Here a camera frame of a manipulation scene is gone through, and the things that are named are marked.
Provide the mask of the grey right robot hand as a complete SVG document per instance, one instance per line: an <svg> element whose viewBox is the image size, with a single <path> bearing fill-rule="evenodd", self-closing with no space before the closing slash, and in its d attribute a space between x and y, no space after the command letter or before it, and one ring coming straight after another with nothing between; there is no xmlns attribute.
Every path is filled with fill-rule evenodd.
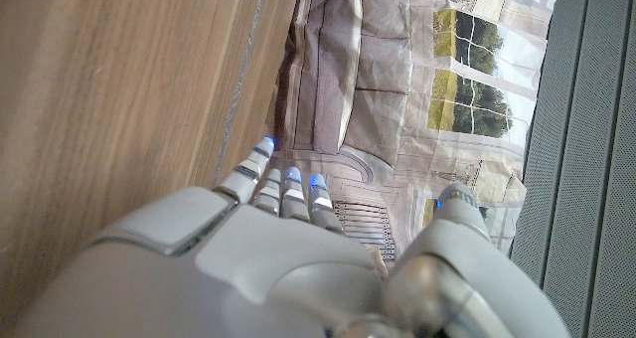
<svg viewBox="0 0 636 338"><path fill-rule="evenodd" d="M471 190L440 194L388 273L347 237L324 179L268 168L264 138L213 189L188 187L96 235L17 337L564 337L491 243Z"/></svg>

